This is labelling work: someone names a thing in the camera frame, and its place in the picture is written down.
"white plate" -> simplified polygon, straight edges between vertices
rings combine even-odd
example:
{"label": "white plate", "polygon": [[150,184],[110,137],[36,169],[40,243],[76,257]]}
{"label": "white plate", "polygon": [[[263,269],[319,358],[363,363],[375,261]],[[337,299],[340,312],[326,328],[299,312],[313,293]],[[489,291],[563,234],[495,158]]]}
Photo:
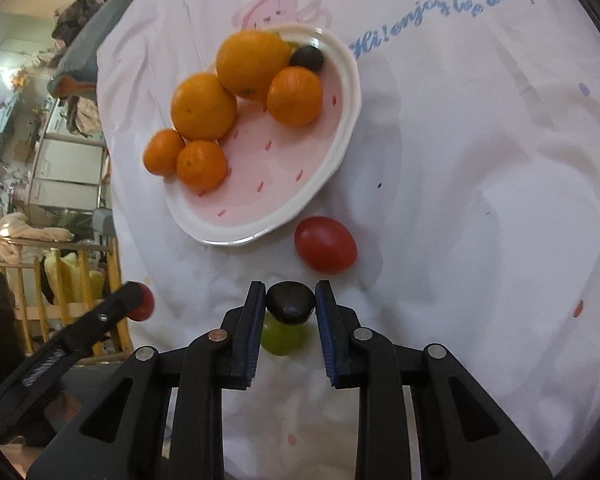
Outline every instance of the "white plate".
{"label": "white plate", "polygon": [[360,114],[358,66],[345,43],[301,23],[269,30],[323,52],[323,110],[309,126],[287,128],[261,104],[238,100],[236,125],[220,141],[230,167],[227,179],[202,195],[176,178],[165,180],[174,220],[204,244],[246,244],[295,218],[340,166]]}

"tangerine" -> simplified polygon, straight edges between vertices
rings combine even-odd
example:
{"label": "tangerine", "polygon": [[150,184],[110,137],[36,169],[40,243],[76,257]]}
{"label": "tangerine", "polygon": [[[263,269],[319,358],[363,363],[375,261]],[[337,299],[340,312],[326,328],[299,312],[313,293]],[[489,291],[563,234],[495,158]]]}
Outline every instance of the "tangerine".
{"label": "tangerine", "polygon": [[322,111],[320,78],[301,66],[283,68],[269,87],[267,111],[285,126],[306,126]]}
{"label": "tangerine", "polygon": [[178,85],[171,100],[171,121],[188,140],[216,140],[235,123],[238,103],[215,74],[194,74]]}
{"label": "tangerine", "polygon": [[210,140],[194,140],[178,154],[176,174],[189,187],[198,191],[213,189],[227,171],[224,151]]}
{"label": "tangerine", "polygon": [[168,176],[176,172],[176,162],[184,139],[175,130],[157,132],[142,153],[142,163],[149,173]]}
{"label": "tangerine", "polygon": [[291,59],[291,47],[273,32],[242,30],[230,35],[216,54],[221,83],[238,97],[264,102],[274,76]]}

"plate rim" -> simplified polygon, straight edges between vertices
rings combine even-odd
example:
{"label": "plate rim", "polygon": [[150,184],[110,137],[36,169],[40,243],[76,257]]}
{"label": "plate rim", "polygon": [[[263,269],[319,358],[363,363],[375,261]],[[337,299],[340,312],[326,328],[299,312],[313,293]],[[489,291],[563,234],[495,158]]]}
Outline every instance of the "plate rim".
{"label": "plate rim", "polygon": [[[302,211],[302,209],[304,209],[308,205],[308,203],[311,202],[312,199],[314,199],[314,197],[320,192],[320,190],[329,181],[329,179],[336,173],[336,171],[338,171],[338,168],[342,164],[342,161],[344,160],[344,156],[347,153],[347,149],[349,148],[351,136],[353,134],[353,130],[355,128],[355,125],[360,116],[360,111],[362,109],[362,92],[360,89],[360,74],[358,71],[358,64],[356,62],[355,57],[353,56],[353,53],[349,50],[347,45],[338,36],[336,36],[333,32],[331,32],[330,30],[321,28],[321,27],[314,27],[314,26],[308,25],[306,23],[281,23],[279,25],[272,25],[270,27],[263,28],[261,30],[266,30],[266,31],[270,31],[270,32],[280,32],[282,35],[284,35],[284,33],[287,32],[289,34],[303,34],[303,35],[311,36],[314,38],[315,37],[324,38],[323,40],[321,40],[323,43],[328,44],[329,46],[333,47],[334,50],[336,50],[340,54],[342,54],[341,59],[344,62],[344,66],[346,67],[346,73],[349,76],[351,76],[351,79],[352,79],[352,81],[350,81],[350,82],[347,81],[347,83],[350,83],[350,85],[349,85],[349,92],[350,92],[349,110],[351,110],[351,111],[348,114],[343,113],[342,117],[340,118],[340,121],[338,122],[338,127],[337,127],[336,131],[338,131],[340,129],[340,127],[342,127],[343,130],[339,133],[339,136],[334,137],[334,141],[336,139],[338,139],[337,145],[336,145],[336,142],[332,142],[331,146],[333,149],[330,149],[325,154],[324,160],[318,167],[314,176],[312,176],[312,179],[307,184],[305,184],[300,190],[298,190],[298,192],[296,192],[295,195],[293,195],[287,202],[285,202],[285,204],[283,204],[282,206],[279,206],[278,208],[273,210],[271,213],[269,213],[267,216],[257,220],[256,222],[251,222],[250,224],[244,224],[243,226],[226,228],[226,229],[237,229],[237,228],[244,227],[245,230],[248,230],[249,225],[260,223],[265,218],[269,218],[270,216],[273,216],[276,213],[279,213],[280,210],[284,210],[285,206],[287,206],[289,203],[293,202],[293,200],[296,199],[299,195],[304,197],[299,202],[297,202],[292,208],[289,208],[289,211],[287,211],[286,214],[283,214],[281,218],[276,219],[276,221],[273,222],[271,225],[269,225],[265,228],[261,228],[261,229],[257,230],[256,232],[249,234],[247,236],[244,236],[241,238],[234,238],[232,240],[222,240],[222,239],[208,240],[208,239],[205,239],[205,238],[209,237],[208,234],[205,236],[200,235],[200,234],[198,234],[198,235],[192,234],[191,231],[193,231],[194,229],[190,228],[189,218],[188,218],[188,216],[187,216],[187,219],[181,218],[182,213],[180,210],[182,208],[180,208],[177,204],[178,200],[181,198],[181,195],[183,194],[183,192],[186,191],[186,189],[183,189],[184,184],[181,183],[177,179],[165,179],[165,181],[163,183],[164,190],[165,190],[165,199],[166,199],[167,207],[169,209],[171,217],[175,220],[176,224],[178,224],[178,226],[184,232],[186,232],[187,235],[189,235],[193,239],[199,241],[200,243],[208,245],[208,246],[225,246],[225,247],[227,247],[227,246],[242,246],[242,245],[248,244],[250,242],[253,242],[254,240],[257,240],[258,238],[261,238],[264,235],[269,234],[270,232],[275,231],[279,227],[286,225],[287,223],[291,222],[295,217],[297,217],[300,214],[300,212]],[[214,67],[215,67],[215,63],[212,63],[207,70],[213,71]],[[338,70],[338,75],[340,76],[341,84],[344,86],[344,84],[346,82],[343,81],[342,72],[340,70]]]}

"red tomato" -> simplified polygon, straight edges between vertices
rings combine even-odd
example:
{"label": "red tomato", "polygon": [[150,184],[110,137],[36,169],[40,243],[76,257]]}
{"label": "red tomato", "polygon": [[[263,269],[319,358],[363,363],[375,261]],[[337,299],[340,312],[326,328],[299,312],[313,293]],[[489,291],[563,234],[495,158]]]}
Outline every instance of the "red tomato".
{"label": "red tomato", "polygon": [[154,313],[154,294],[144,283],[138,283],[142,289],[142,303],[129,312],[126,316],[132,321],[146,321]]}
{"label": "red tomato", "polygon": [[302,220],[294,236],[298,255],[316,272],[341,274],[358,257],[356,241],[340,222],[326,216]]}

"tablecloth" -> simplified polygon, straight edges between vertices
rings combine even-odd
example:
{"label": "tablecloth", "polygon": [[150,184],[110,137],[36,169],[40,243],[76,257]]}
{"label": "tablecloth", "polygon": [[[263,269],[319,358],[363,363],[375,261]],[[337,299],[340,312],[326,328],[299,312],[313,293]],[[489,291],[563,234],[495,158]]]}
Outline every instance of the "tablecloth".
{"label": "tablecloth", "polygon": [[[289,21],[330,28],[357,59],[346,158],[295,221],[204,246],[142,150],[227,35]],[[186,346],[251,280],[313,286],[292,235],[324,214],[360,252],[331,280],[341,304],[396,344],[447,346],[554,472],[570,459],[600,415],[600,34],[577,0],[135,0],[98,66],[124,278],[158,299],[137,345]],[[227,471],[352,478],[357,417],[315,330],[299,354],[261,352],[253,387],[224,394]]]}

